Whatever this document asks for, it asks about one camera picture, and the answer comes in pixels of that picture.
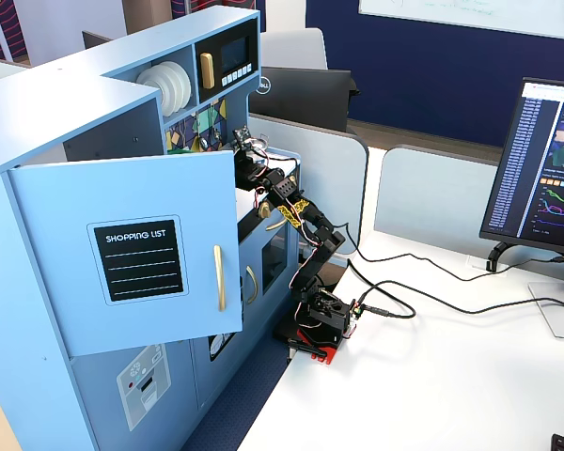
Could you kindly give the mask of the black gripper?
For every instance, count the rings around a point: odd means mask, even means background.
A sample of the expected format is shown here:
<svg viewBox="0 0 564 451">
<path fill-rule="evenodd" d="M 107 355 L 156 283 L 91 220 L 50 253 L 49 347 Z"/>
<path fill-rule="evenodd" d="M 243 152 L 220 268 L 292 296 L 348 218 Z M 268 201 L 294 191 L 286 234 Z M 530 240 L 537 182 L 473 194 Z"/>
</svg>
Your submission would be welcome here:
<svg viewBox="0 0 564 451">
<path fill-rule="evenodd" d="M 245 150 L 235 153 L 235 184 L 241 190 L 254 190 L 261 185 L 266 165 L 256 163 Z"/>
</svg>

